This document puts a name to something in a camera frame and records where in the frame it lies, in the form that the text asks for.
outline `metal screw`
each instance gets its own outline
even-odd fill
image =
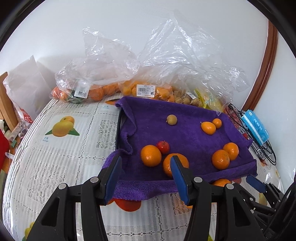
[[[59,189],[62,190],[62,189],[64,189],[64,188],[66,188],[66,186],[67,186],[67,185],[66,185],[65,183],[61,183],[61,184],[59,185]]]
[[[226,184],[226,187],[227,187],[228,189],[234,189],[234,186],[233,186],[232,184],[230,184],[230,183],[227,183],[227,184]]]
[[[201,183],[202,182],[202,178],[201,177],[195,177],[193,179],[196,183]]]
[[[99,179],[97,177],[92,177],[90,179],[91,183],[96,183]]]

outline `white wall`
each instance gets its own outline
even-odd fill
[[[296,170],[296,59],[279,34],[274,66],[255,113],[266,127],[284,190]]]
[[[0,52],[0,73],[31,55],[53,88],[54,73],[84,56],[82,28],[120,38],[139,53],[151,30],[174,9],[200,25],[225,48],[231,65],[245,70],[250,87],[234,96],[242,107],[259,72],[267,19],[247,0],[46,0],[19,25]]]

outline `wooden headboard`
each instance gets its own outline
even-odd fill
[[[6,94],[6,89],[3,85],[3,80],[7,77],[7,75],[7,72],[5,72],[0,76],[0,119],[4,119],[8,125],[8,128],[13,131],[17,126],[18,121],[12,102]]]

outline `white paper bag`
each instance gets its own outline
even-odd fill
[[[3,85],[20,118],[28,123],[36,119],[50,100],[51,89],[39,72],[33,55],[10,71]]]

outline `white lace tablecloth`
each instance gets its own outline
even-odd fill
[[[15,154],[4,191],[3,223],[15,240],[23,239],[25,229],[35,221],[60,183],[78,185],[98,175],[105,159],[115,149],[119,114],[119,109],[105,101],[120,97],[89,104],[51,100],[34,121]],[[67,135],[63,139],[45,136],[64,116],[74,117],[79,136]],[[275,167],[259,160],[257,163],[258,178],[271,181],[282,190]],[[258,201],[259,193],[245,178],[236,181],[241,181]],[[101,207],[101,211],[108,238],[114,241],[182,241],[191,214],[178,193],[142,201],[141,208],[135,212],[126,212],[115,202]],[[77,237],[83,240],[80,204],[76,205],[76,217]],[[210,235],[214,239],[215,204],[212,204],[211,221]]]

